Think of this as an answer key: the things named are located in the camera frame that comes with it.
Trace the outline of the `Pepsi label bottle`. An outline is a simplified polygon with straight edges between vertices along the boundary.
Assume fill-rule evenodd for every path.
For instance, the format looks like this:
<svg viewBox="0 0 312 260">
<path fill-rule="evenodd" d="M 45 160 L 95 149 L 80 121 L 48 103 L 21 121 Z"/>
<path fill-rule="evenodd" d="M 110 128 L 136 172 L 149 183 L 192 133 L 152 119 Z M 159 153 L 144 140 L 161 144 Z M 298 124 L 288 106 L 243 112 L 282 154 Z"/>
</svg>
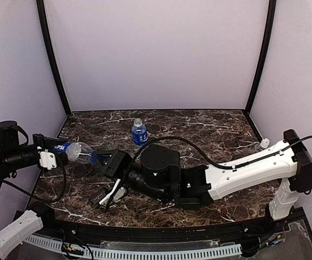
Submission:
<svg viewBox="0 0 312 260">
<path fill-rule="evenodd" d="M 88 164 L 95 163 L 92 158 L 93 149 L 84 142 L 67 142 L 60 146 L 55 146 L 50 149 L 52 153 L 66 153 L 71 162 Z"/>
</svg>

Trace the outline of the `blue label water bottle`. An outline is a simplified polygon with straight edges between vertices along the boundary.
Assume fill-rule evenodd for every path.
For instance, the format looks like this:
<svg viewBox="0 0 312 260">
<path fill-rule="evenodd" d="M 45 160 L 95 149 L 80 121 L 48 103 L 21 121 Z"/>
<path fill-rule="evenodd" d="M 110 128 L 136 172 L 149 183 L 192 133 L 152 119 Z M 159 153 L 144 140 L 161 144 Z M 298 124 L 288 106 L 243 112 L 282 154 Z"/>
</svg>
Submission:
<svg viewBox="0 0 312 260">
<path fill-rule="evenodd" d="M 135 145 L 143 146 L 147 143 L 147 127 L 140 118 L 134 120 L 131 132 Z"/>
</svg>

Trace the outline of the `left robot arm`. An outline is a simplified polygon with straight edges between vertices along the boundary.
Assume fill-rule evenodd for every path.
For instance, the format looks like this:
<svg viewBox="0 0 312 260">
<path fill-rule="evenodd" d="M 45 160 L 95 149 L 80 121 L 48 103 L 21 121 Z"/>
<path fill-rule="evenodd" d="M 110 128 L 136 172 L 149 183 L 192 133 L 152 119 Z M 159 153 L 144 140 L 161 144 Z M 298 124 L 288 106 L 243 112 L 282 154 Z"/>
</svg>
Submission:
<svg viewBox="0 0 312 260">
<path fill-rule="evenodd" d="M 42 171 L 50 171 L 57 167 L 62 170 L 68 163 L 68 156 L 56 146 L 67 143 L 67 139 L 50 138 L 42 134 L 33 134 L 33 143 L 20 143 L 19 135 L 28 137 L 27 133 L 16 121 L 0 122 L 0 188 L 7 184 L 16 190 L 28 194 L 27 191 L 9 182 L 17 170 L 37 166 Z M 33 197 L 35 202 L 15 221 L 0 231 L 0 259 L 6 259 L 8 254 L 33 233 L 49 228 L 54 224 L 54 210 L 50 203 L 59 201 L 65 192 L 63 187 L 57 198 L 46 200 Z"/>
</svg>

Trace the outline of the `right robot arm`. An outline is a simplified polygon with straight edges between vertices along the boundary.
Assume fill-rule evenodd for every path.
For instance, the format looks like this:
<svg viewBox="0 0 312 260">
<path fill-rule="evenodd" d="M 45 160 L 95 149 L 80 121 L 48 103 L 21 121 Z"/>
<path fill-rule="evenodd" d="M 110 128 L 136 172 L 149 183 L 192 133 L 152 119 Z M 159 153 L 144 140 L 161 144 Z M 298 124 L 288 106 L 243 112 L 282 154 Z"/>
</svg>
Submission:
<svg viewBox="0 0 312 260">
<path fill-rule="evenodd" d="M 102 207 L 109 207 L 133 189 L 163 204 L 174 202 L 178 208 L 195 210 L 237 191 L 280 179 L 265 213 L 273 222 L 286 218 L 300 194 L 312 190 L 312 157 L 292 129 L 275 145 L 222 164 L 208 160 L 206 165 L 182 168 L 179 152 L 160 146 L 158 139 L 142 146 L 135 156 L 118 149 L 96 150 L 90 160 L 114 181 L 114 186 L 101 191 L 94 201 Z"/>
</svg>

